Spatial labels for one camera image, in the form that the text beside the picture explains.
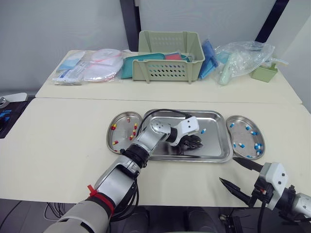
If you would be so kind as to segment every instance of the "blue package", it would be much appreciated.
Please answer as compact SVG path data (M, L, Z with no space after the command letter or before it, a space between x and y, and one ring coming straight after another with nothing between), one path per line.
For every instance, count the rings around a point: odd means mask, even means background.
M205 78L218 66L215 50L208 39L203 42L202 50L205 56L205 61L202 63L199 79Z
M84 56L85 51L79 51L74 53L73 55L69 56L63 63L57 68L57 71L66 70L66 69L73 69L77 63L81 60Z

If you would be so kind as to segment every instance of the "cable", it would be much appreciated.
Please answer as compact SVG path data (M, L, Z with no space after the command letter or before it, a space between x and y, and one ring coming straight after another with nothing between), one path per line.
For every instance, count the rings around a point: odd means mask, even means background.
M2 221L1 225L0 225L0 230L4 224L4 222L6 221L6 219L8 218L8 216L13 212L13 210L15 210L15 208L22 202L22 200L20 200L11 210L10 212L5 216L4 220Z
M51 209L51 211L53 212L54 216L57 217L57 218L60 218L61 216L58 216L58 215L56 214L56 212L55 212L56 210L53 209L53 207L51 206L51 203L50 203L50 202L47 202L47 204L48 204L49 208Z
M61 216L63 216L63 215L64 215L64 213L61 211L61 209L60 209L60 205L61 205L61 203L58 203L58 204L57 204L57 206L58 206L58 210L59 210L59 213L61 214Z
M257 232L258 233L261 233L261 223L262 223L262 218L263 218L263 213L264 213L265 208L266 208L266 202L263 201L261 204L260 213L259 213L259 217L258 217L258 223L257 223Z
M127 205L127 207L125 207L122 211L118 212L115 216L113 216L112 218L113 219L117 219L118 217L124 215L132 206L133 202L134 202L134 199L135 199L135 196L136 196L136 189L135 189L135 193L134 195L132 196L132 199L130 201L130 203Z
M43 212L43 217L44 217L44 219L45 220L49 220L49 221L57 221L58 219L51 219L51 218L48 218L47 217L47 209L48 209L48 204L46 205L46 207L45 207L45 210L44 210L44 212Z
M150 115L153 114L153 113L162 112L162 111L179 113L179 114L184 115L184 116L186 117L186 119L189 118L189 117L191 117L191 115L188 114L188 113L184 113L184 112L181 112L181 111L178 111L178 110L174 110L174 109L161 108L161 109L153 110L153 111L151 111L150 113L148 113L148 114L143 118L143 120L141 121L141 123L140 123L140 125L139 125L139 127L138 127L138 129L137 129L136 137L138 137L139 132L141 131L141 127L142 127L143 123L145 122L145 120L147 119L147 117L150 116Z
M134 180L134 183L135 183L135 190L134 190L135 192L134 192L134 194L132 196L132 199L129 201L129 203L127 204L127 206L123 210L117 212L115 215L112 216L111 219L113 219L113 220L118 219L119 217L124 215L129 210L129 208L132 206L132 204L133 204L133 202L135 200L135 197L136 197L137 187L138 187L137 186L137 180Z
M138 190L138 185L137 185L137 188L136 188L136 203L135 203L134 208L127 215L121 216L121 217L119 217L117 219L112 219L111 218L110 221L111 222L121 221L121 220L124 220L124 219L128 218L129 216L131 216L134 213L134 211L136 210L136 207L138 206L138 202L139 202L139 190Z

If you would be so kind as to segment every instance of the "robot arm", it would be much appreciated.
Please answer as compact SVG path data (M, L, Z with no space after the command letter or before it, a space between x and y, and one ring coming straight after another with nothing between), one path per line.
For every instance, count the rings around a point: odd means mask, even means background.
M122 155L97 180L94 188L88 186L90 196L73 206L44 233L104 233L115 209L123 202L128 203L135 180L159 141L176 146L183 136L198 131L199 124L194 116L174 127L152 120L128 149L121 150Z
M256 200L260 200L267 203L270 210L279 209L280 215L286 219L295 221L296 214L311 217L311 197L302 193L296 194L293 185L285 187L288 176L282 164L265 163L262 166L248 159L233 159L243 167L259 172L251 197L241 192L233 183L220 178L223 185L246 205L253 207Z

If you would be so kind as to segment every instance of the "black pole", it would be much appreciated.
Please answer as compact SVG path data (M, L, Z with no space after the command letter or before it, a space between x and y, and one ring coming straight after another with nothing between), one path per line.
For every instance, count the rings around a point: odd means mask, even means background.
M120 0L127 43L130 51L138 51L138 37L141 31L139 8L134 0Z
M276 0L265 23L256 37L256 41L261 43L265 43L267 41L288 2L289 0Z

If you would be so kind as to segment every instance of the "green container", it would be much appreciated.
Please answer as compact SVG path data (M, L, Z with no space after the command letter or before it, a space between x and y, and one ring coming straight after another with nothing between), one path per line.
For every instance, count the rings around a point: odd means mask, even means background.
M139 33L138 52L171 53L194 55L193 62L184 60L133 61L133 80L188 81L198 79L205 60L198 33L192 32L150 32Z
M252 78L264 82L269 82L273 76L277 73L277 68L275 64L272 64L270 68L258 67L252 72Z

